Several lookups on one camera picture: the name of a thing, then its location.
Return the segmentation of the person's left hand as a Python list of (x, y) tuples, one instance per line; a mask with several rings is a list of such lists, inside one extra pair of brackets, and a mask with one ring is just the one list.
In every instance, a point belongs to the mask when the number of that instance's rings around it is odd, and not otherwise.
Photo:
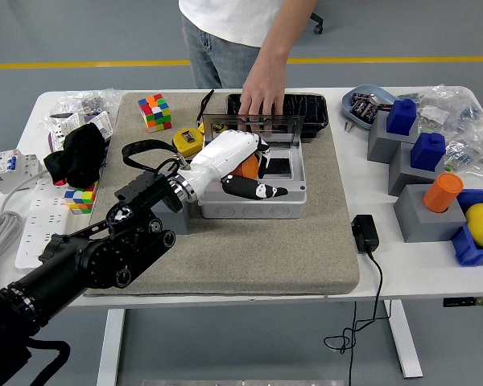
[(280, 116), (286, 84), (286, 63), (257, 61), (241, 91), (240, 117)]

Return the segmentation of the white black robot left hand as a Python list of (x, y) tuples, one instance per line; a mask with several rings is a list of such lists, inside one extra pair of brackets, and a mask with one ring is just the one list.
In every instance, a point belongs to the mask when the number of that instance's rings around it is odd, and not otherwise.
[(206, 187), (219, 182), (229, 195), (243, 199), (270, 199), (288, 194), (284, 187), (272, 187), (255, 179), (235, 175), (233, 171), (253, 154), (259, 154), (258, 169), (265, 171), (270, 161), (270, 147), (255, 133), (228, 129), (206, 145), (189, 164), (180, 170), (182, 186), (191, 201), (202, 200)]

